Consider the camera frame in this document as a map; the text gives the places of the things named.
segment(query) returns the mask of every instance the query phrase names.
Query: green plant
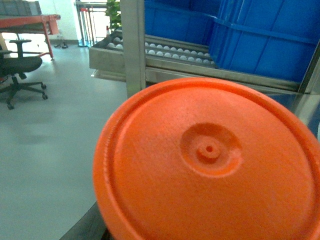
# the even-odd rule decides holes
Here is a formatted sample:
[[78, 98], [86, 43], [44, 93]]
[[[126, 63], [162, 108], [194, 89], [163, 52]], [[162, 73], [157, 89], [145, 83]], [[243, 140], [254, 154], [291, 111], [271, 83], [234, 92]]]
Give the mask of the green plant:
[[121, 27], [120, 0], [108, 0], [105, 15], [110, 17], [110, 30]]

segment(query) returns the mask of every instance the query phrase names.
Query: white wall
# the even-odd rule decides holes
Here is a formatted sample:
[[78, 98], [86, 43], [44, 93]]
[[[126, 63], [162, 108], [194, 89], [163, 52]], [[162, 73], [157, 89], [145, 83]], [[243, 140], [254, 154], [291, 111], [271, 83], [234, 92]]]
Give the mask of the white wall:
[[59, 14], [61, 20], [57, 21], [59, 35], [51, 35], [50, 39], [63, 37], [66, 40], [80, 39], [80, 27], [75, 7], [75, 0], [38, 0], [42, 14]]

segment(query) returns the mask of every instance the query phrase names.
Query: table leg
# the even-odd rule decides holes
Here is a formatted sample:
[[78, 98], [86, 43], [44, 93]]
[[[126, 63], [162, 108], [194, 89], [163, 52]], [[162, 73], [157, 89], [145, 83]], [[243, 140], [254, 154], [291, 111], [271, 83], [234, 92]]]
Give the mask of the table leg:
[[54, 53], [52, 52], [52, 48], [51, 48], [51, 44], [50, 44], [49, 34], [48, 34], [48, 31], [47, 31], [47, 23], [46, 22], [42, 22], [42, 26], [43, 26], [43, 33], [44, 33], [44, 36], [45, 36], [46, 44], [48, 45], [49, 54], [50, 54], [50, 57], [53, 59], [54, 58]]

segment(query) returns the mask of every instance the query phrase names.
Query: chair base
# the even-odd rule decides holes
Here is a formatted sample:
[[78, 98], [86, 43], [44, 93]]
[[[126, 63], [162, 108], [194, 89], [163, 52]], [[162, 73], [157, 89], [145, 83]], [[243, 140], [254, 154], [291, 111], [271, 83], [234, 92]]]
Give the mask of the chair base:
[[[1, 93], [5, 93], [5, 92], [9, 92], [9, 97], [6, 99], [6, 104], [9, 110], [14, 109], [14, 106], [11, 104], [11, 100], [14, 98], [14, 96], [16, 95], [16, 93], [20, 90], [27, 90], [27, 91], [31, 91], [31, 92], [36, 92], [36, 93], [41, 93], [42, 94], [42, 98], [44, 100], [48, 99], [48, 96], [46, 95], [46, 93], [43, 91], [44, 89], [47, 88], [46, 85], [43, 84], [42, 81], [38, 81], [38, 82], [27, 82], [27, 83], [19, 83], [18, 79], [16, 76], [12, 76], [12, 81], [13, 83], [10, 84], [10, 86], [7, 86], [3, 89], [0, 89], [0, 94]], [[33, 85], [41, 85], [41, 88], [43, 90], [39, 90], [30, 86]]]

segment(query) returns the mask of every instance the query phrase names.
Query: red table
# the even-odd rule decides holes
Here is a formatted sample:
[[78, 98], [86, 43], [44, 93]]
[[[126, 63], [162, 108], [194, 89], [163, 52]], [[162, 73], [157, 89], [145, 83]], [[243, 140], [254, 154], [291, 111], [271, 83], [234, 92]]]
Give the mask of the red table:
[[39, 33], [44, 34], [49, 52], [43, 52], [39, 56], [49, 54], [54, 57], [52, 52], [49, 35], [58, 34], [57, 20], [61, 16], [58, 14], [52, 15], [36, 15], [36, 16], [0, 16], [0, 33]]

